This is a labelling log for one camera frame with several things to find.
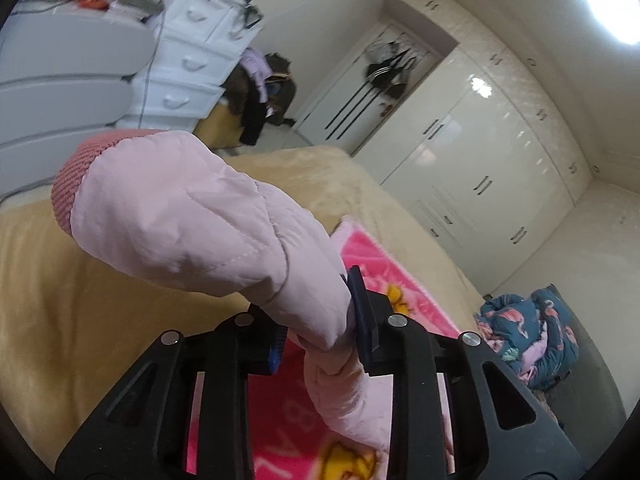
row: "yellow blanket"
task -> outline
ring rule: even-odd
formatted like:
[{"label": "yellow blanket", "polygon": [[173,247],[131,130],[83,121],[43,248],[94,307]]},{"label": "yellow blanket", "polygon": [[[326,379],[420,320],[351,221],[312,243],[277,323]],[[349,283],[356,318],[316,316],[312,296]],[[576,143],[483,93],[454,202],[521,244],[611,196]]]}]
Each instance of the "yellow blanket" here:
[{"label": "yellow blanket", "polygon": [[[342,151],[318,146],[230,158],[284,190],[327,232],[349,214],[416,277],[460,330],[482,298],[439,245]],[[246,307],[116,272],[83,253],[48,202],[0,214],[0,401],[53,468],[84,418],[158,335],[212,330]]]}]

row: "ceiling light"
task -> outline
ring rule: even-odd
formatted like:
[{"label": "ceiling light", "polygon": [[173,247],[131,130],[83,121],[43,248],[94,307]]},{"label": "ceiling light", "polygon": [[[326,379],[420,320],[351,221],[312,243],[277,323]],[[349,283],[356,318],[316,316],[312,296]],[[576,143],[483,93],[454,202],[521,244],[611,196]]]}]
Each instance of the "ceiling light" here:
[{"label": "ceiling light", "polygon": [[587,0],[591,12],[623,43],[640,42],[640,0]]},{"label": "ceiling light", "polygon": [[478,92],[484,98],[488,98],[492,91],[491,87],[479,77],[475,77],[471,80],[471,89],[474,92]]}]

